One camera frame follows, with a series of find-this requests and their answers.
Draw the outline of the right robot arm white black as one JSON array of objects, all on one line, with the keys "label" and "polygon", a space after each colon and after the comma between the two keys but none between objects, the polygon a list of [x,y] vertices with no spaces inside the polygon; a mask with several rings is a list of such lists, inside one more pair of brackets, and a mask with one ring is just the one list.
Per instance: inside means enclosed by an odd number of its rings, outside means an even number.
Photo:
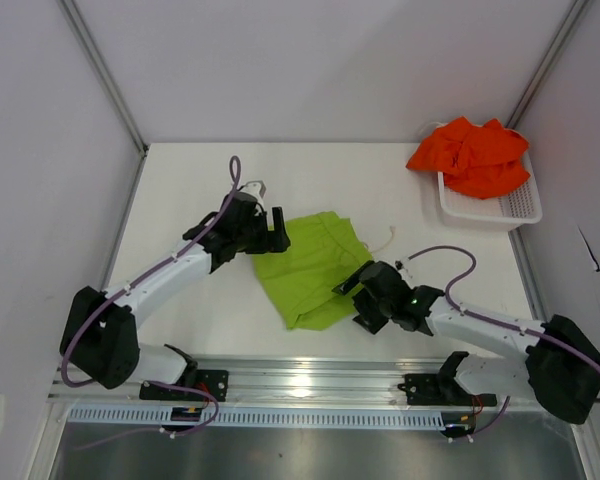
[{"label": "right robot arm white black", "polygon": [[496,315],[453,303],[443,290],[410,287],[398,269],[368,261],[334,293],[351,298],[355,322],[371,334],[393,322],[407,332],[459,340],[488,351],[454,351],[435,374],[405,378],[416,406],[493,406],[499,396],[536,401],[570,424],[583,424],[599,401],[600,352],[569,318],[548,322]]}]

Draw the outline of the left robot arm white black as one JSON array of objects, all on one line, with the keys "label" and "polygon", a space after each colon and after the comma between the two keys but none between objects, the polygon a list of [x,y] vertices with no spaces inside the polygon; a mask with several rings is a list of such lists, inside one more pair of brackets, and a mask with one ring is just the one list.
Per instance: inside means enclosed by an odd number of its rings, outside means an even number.
[{"label": "left robot arm white black", "polygon": [[254,193],[227,195],[218,211],[187,230],[173,252],[135,279],[105,290],[86,286],[75,294],[59,346],[63,382],[112,390],[134,380],[163,388],[177,400],[189,398],[197,387],[196,361],[171,345],[140,343],[139,327],[236,255],[284,253],[290,245],[282,208],[266,210]]}]

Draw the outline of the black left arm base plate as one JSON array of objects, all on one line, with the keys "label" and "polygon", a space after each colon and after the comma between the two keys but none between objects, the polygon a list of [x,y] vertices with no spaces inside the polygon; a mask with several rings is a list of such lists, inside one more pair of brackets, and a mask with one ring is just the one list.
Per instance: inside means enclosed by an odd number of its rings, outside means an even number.
[{"label": "black left arm base plate", "polygon": [[206,401],[207,398],[205,396],[190,392],[190,389],[195,389],[210,394],[218,402],[224,402],[229,386],[229,372],[227,370],[197,370],[194,376],[189,375],[187,378],[179,381],[177,386],[187,388],[187,391],[174,390],[172,387],[163,388],[150,382],[144,382],[140,388],[139,398],[145,401]]}]

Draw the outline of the orange shorts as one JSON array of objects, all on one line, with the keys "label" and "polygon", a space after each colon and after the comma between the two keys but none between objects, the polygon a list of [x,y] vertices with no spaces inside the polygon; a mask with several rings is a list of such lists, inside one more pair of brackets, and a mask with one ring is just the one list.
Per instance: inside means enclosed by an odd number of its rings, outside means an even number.
[{"label": "orange shorts", "polygon": [[482,125],[459,117],[427,136],[406,163],[414,172],[440,173],[461,195],[486,200],[506,196],[531,177],[523,165],[529,142],[493,118]]}]

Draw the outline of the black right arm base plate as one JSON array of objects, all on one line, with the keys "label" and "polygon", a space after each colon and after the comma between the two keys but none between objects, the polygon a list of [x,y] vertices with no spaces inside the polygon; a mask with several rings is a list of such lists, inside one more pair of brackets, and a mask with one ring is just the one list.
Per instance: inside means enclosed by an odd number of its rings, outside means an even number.
[{"label": "black right arm base plate", "polygon": [[432,373],[406,374],[397,385],[397,389],[405,394],[407,404],[411,406],[497,405],[497,397],[494,394],[469,394],[455,380]]}]

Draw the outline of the lime green shorts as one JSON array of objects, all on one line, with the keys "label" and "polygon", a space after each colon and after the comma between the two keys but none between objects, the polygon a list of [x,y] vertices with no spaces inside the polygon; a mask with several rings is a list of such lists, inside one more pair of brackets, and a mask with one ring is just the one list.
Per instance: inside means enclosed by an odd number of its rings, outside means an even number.
[{"label": "lime green shorts", "polygon": [[283,253],[252,257],[254,273],[289,330],[323,331],[355,312],[333,288],[373,259],[348,218],[326,211],[286,223]]}]

